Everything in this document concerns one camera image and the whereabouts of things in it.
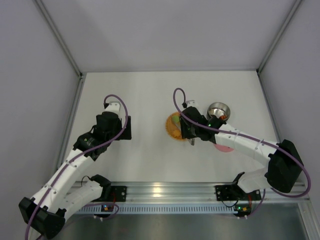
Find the red striped bacon piece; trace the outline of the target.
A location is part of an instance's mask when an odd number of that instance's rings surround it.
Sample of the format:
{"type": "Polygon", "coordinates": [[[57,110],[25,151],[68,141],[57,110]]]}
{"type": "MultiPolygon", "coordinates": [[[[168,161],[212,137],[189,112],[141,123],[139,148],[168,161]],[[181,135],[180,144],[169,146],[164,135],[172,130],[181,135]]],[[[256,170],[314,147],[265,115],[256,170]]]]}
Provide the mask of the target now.
{"type": "Polygon", "coordinates": [[[227,116],[226,115],[222,115],[222,116],[220,116],[219,117],[221,120],[225,120],[226,118],[227,118],[227,116]]]}

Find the steel serving tongs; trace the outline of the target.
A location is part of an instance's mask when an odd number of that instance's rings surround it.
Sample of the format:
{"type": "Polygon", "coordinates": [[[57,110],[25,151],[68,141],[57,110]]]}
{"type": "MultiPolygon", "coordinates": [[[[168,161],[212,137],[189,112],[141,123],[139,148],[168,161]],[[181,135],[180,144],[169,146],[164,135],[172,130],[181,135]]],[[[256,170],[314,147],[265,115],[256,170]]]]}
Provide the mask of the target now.
{"type": "Polygon", "coordinates": [[[189,141],[189,143],[192,145],[192,146],[194,146],[195,145],[195,138],[190,138],[190,139],[188,139],[188,141],[189,141]]]}

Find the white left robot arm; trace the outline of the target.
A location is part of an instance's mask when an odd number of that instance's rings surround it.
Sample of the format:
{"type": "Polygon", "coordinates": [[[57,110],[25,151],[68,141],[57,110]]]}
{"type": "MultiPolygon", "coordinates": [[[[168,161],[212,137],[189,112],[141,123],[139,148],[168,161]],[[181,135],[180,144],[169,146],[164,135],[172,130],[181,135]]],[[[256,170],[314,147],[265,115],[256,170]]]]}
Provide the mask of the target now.
{"type": "Polygon", "coordinates": [[[129,115],[126,115],[124,123],[112,111],[97,115],[96,124],[78,137],[67,159],[51,179],[31,198],[24,197],[20,201],[18,207],[27,224],[24,238],[28,239],[33,229],[50,240],[63,229],[73,214],[90,202],[113,201],[111,181],[99,174],[90,177],[73,193],[69,190],[113,141],[131,138],[129,115]]]}

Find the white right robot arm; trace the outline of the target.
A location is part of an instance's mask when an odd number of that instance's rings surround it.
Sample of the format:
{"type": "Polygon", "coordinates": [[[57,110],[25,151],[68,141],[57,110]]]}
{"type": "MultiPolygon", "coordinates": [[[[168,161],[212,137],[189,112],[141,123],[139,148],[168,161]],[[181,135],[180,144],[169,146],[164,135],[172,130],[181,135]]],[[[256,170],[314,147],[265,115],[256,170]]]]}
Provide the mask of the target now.
{"type": "Polygon", "coordinates": [[[260,140],[236,130],[216,116],[206,119],[194,106],[182,111],[180,117],[183,138],[202,141],[236,150],[263,167],[251,172],[241,172],[233,180],[234,189],[251,193],[271,188],[284,197],[291,197],[291,190],[302,172],[303,162],[293,142],[260,140]]]}

